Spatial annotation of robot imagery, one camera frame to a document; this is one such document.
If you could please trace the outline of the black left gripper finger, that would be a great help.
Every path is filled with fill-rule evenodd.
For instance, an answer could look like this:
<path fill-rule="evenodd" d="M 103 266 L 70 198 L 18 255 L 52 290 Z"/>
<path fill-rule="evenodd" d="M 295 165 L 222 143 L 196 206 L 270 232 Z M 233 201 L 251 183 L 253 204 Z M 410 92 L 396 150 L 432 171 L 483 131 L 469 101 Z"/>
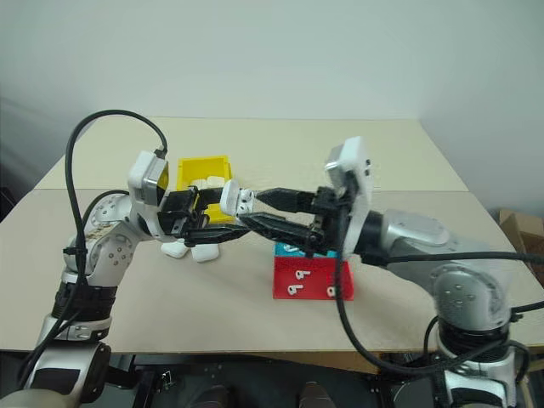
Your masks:
<path fill-rule="evenodd" d="M 187 247 L 218 244 L 241 238 L 251 230 L 237 224 L 211 224 L 201 229 L 188 229 L 182 234 Z"/>
<path fill-rule="evenodd" d="M 221 202 L 223 187 L 207 188 L 198 191 L 198 206 L 209 207 Z"/>

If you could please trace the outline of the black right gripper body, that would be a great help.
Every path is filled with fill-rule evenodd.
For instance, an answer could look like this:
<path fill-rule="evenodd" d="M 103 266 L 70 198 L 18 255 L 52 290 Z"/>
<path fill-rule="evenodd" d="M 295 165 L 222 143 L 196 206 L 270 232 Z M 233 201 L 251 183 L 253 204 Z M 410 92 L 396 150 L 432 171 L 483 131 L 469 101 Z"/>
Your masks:
<path fill-rule="evenodd" d="M 329 251 L 343 253 L 343 242 L 354 203 L 353 191 L 341 188 L 340 194 L 328 187 L 320 187 L 311 201 L 314 220 L 309 225 L 303 250 L 307 257 L 326 255 Z"/>

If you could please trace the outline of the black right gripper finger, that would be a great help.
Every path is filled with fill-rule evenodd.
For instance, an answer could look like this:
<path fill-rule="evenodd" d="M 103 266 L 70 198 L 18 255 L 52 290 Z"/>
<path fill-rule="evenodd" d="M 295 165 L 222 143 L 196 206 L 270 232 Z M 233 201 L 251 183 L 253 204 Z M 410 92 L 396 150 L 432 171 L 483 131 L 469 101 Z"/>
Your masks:
<path fill-rule="evenodd" d="M 315 193 L 286 188 L 259 191 L 256 198 L 276 210 L 289 213 L 310 213 Z"/>
<path fill-rule="evenodd" d="M 315 250 L 310 239 L 311 230 L 304 224 L 266 212 L 242 214 L 239 219 L 248 229 L 271 241 L 288 244 L 303 252 Z"/>

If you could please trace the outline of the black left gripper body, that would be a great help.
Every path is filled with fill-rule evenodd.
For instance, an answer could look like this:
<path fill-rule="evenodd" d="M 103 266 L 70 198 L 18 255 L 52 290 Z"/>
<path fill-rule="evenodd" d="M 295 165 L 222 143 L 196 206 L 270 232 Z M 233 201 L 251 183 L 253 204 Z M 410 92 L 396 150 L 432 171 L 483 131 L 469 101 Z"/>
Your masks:
<path fill-rule="evenodd" d="M 202 231 L 209 220 L 205 211 L 210 203 L 208 194 L 199 190 L 170 192 L 157 213 L 161 230 L 177 239 L 203 241 Z"/>

